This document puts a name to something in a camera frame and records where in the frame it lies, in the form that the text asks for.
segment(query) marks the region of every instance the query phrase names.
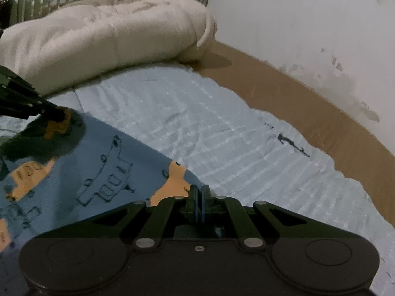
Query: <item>rolled blanket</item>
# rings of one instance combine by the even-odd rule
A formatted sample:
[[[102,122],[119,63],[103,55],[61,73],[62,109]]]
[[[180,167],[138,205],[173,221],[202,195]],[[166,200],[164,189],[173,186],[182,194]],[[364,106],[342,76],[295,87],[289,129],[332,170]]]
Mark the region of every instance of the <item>rolled blanket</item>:
[[[0,65],[46,95],[129,65],[199,59],[216,31],[195,0],[83,0],[4,30]]]

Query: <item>wooden board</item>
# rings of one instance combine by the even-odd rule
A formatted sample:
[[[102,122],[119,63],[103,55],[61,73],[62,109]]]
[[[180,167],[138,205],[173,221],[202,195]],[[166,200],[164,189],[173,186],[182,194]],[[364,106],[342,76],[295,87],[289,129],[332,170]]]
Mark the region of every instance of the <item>wooden board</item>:
[[[270,65],[218,42],[192,67],[250,107],[291,123],[334,159],[337,170],[361,182],[378,211],[395,225],[395,157],[346,113]]]

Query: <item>white wall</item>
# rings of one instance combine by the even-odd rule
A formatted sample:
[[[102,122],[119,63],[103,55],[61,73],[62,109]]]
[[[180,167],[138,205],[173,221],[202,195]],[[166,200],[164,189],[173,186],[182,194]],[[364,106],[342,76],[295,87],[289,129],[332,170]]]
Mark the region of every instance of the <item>white wall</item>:
[[[395,0],[210,0],[217,40],[314,88],[395,154]]]

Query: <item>wrinkled sheet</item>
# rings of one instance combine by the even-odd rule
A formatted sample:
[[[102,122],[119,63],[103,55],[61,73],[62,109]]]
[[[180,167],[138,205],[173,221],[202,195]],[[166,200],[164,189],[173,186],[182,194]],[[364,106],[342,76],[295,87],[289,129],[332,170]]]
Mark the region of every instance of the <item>wrinkled sheet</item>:
[[[213,80],[158,64],[101,76],[50,101],[89,113],[178,161],[216,195],[243,205],[265,200],[367,238],[381,258],[371,289],[395,295],[395,229],[362,185],[336,171],[333,159],[289,123],[250,109]],[[3,136],[28,123],[0,122]],[[305,154],[280,141],[280,133]]]

